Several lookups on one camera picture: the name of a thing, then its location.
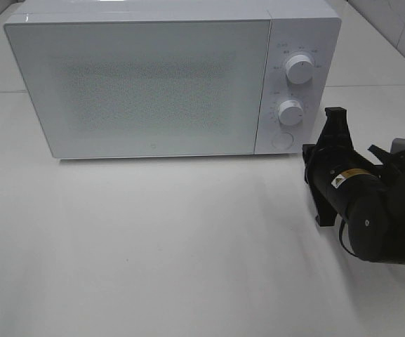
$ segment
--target black motor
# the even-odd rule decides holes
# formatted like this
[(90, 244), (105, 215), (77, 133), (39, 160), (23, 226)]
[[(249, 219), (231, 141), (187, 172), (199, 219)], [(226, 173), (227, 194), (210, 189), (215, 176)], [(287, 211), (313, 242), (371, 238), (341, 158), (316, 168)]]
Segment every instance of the black motor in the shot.
[(374, 165), (354, 151), (346, 110), (329, 107), (326, 116), (317, 144), (303, 146), (318, 224), (333, 226), (339, 214), (341, 244), (347, 223), (353, 255), (405, 264), (405, 139), (396, 138), (391, 153), (372, 145), (382, 162)]

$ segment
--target warning label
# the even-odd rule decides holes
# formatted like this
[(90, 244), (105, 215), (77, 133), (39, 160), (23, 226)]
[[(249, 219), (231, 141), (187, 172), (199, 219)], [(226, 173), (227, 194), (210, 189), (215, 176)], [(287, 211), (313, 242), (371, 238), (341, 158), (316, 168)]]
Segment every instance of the warning label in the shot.
[(366, 170), (363, 170), (362, 168), (351, 168), (350, 170), (344, 171), (340, 174), (338, 174), (331, 182), (332, 186), (334, 188), (339, 188), (347, 179), (353, 177), (353, 176), (358, 176), (361, 174), (369, 174)]

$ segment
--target microwave glass door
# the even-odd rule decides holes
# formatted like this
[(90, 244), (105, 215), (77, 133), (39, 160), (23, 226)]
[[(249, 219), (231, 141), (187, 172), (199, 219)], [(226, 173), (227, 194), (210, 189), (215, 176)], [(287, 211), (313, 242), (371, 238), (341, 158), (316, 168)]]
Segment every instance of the microwave glass door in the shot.
[(54, 157), (254, 151), (269, 20), (6, 30)]

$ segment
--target white microwave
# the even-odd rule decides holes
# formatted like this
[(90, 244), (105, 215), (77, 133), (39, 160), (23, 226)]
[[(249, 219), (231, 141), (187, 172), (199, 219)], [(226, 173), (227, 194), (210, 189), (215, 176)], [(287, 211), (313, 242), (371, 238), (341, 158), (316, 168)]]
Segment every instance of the white microwave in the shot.
[(59, 159), (300, 152), (339, 29), (324, 0), (26, 0), (5, 24)]

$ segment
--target timer knob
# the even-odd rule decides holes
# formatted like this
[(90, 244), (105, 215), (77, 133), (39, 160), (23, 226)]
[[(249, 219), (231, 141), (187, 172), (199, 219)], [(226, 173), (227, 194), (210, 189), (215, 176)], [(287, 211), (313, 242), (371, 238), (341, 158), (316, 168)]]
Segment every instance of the timer knob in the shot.
[(302, 121), (304, 111), (297, 100), (286, 100), (277, 108), (277, 115), (280, 123), (293, 126)]
[(286, 76), (293, 84), (304, 84), (313, 77), (313, 59), (307, 54), (296, 54), (285, 64)]

